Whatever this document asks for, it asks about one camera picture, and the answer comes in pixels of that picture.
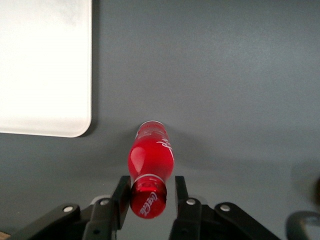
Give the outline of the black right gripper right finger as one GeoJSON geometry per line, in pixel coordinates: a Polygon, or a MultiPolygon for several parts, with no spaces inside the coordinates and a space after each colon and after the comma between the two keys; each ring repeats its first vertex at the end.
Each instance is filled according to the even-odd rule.
{"type": "Polygon", "coordinates": [[[171,240],[277,240],[278,237],[231,202],[211,208],[188,194],[185,178],[175,177],[177,217],[171,240]]]}

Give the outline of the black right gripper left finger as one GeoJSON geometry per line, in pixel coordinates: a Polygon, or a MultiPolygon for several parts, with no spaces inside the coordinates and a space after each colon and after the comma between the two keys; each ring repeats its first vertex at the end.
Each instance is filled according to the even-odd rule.
{"type": "Polygon", "coordinates": [[[110,197],[85,209],[65,203],[29,223],[9,240],[115,240],[130,205],[131,178],[124,175],[110,197]]]}

